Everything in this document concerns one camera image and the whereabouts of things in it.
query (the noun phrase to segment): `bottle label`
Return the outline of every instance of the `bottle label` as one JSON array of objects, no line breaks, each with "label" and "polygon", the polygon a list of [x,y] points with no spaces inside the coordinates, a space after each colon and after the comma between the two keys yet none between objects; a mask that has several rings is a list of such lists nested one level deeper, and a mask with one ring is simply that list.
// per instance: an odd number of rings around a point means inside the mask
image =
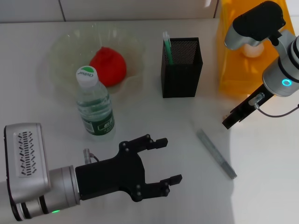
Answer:
[{"label": "bottle label", "polygon": [[93,135],[104,135],[112,130],[114,127],[113,112],[103,120],[100,121],[89,121],[82,118],[86,130]]}]

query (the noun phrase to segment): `plastic bottle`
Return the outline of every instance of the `plastic bottle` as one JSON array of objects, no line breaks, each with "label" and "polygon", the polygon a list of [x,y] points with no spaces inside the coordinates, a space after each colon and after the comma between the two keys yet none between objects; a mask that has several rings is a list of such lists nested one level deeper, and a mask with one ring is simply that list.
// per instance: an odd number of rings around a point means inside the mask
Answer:
[{"label": "plastic bottle", "polygon": [[114,127],[110,96],[99,81],[92,66],[83,66],[76,73],[79,83],[77,105],[86,130],[93,135],[104,135]]}]

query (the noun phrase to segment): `gray pen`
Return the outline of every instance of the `gray pen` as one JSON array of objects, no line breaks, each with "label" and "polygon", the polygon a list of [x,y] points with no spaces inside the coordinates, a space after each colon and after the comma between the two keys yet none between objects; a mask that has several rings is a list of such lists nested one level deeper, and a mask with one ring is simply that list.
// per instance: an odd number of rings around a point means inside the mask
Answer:
[{"label": "gray pen", "polygon": [[206,133],[200,129],[196,132],[197,137],[200,139],[202,144],[207,148],[209,153],[213,156],[213,158],[216,160],[216,162],[222,167],[222,169],[227,173],[227,175],[233,180],[237,177],[237,174],[235,173],[234,169],[231,168],[229,163],[223,158],[221,153],[218,151],[216,146],[211,142],[209,137],[206,135]]}]

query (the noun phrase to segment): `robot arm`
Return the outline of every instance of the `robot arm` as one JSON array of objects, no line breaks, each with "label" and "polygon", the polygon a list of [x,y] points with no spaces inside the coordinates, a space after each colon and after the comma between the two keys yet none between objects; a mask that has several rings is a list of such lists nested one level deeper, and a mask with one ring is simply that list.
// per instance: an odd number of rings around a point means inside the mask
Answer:
[{"label": "robot arm", "polygon": [[280,6],[266,1],[237,17],[228,29],[225,45],[229,49],[236,50],[244,44],[257,46],[270,40],[279,57],[263,72],[263,84],[223,121],[227,129],[245,119],[273,95],[288,97],[299,89],[298,38],[288,30],[280,33],[284,25]]},{"label": "robot arm", "polygon": [[41,125],[24,123],[4,129],[7,181],[0,182],[0,223],[22,221],[80,204],[115,191],[127,192],[133,201],[167,196],[169,186],[179,184],[181,175],[158,183],[145,183],[138,155],[142,150],[167,146],[150,135],[119,145],[109,160],[48,171]]}]

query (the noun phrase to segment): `cable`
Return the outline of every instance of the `cable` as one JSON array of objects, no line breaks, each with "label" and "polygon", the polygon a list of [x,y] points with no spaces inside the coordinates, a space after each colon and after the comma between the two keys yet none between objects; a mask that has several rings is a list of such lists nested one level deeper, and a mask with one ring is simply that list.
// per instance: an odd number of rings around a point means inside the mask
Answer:
[{"label": "cable", "polygon": [[93,158],[97,161],[97,162],[99,162],[99,159],[94,155],[93,156]]},{"label": "cable", "polygon": [[292,109],[290,112],[288,113],[285,113],[285,114],[282,114],[282,115],[269,115],[267,113],[265,113],[264,111],[262,111],[259,107],[257,108],[257,110],[262,113],[263,115],[267,116],[267,117],[270,117],[270,118],[282,118],[282,117],[285,117],[291,113],[293,113],[294,111],[296,111],[297,109],[299,109],[299,104],[296,108]]}]

